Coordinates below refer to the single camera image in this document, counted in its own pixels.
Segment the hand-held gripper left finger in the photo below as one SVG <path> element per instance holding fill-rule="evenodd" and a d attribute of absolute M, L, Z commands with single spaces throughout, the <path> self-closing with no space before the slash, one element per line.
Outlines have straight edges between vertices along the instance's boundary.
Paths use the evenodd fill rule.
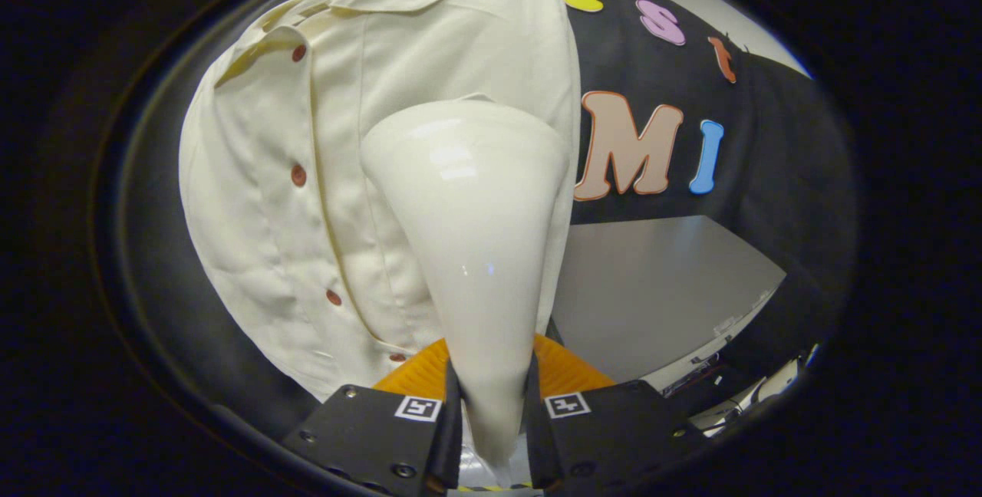
<path fill-rule="evenodd" d="M 373 387 L 341 386 L 283 440 L 330 475 L 390 496 L 455 490 L 462 444 L 462 389 L 445 340 Z"/>

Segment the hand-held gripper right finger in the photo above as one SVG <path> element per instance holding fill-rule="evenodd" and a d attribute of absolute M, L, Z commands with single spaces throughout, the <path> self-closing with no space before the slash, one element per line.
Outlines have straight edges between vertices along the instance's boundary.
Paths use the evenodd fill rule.
<path fill-rule="evenodd" d="M 531 485 L 547 496 L 635 496 L 707 444 L 648 382 L 615 383 L 536 335 L 526 378 Z"/>

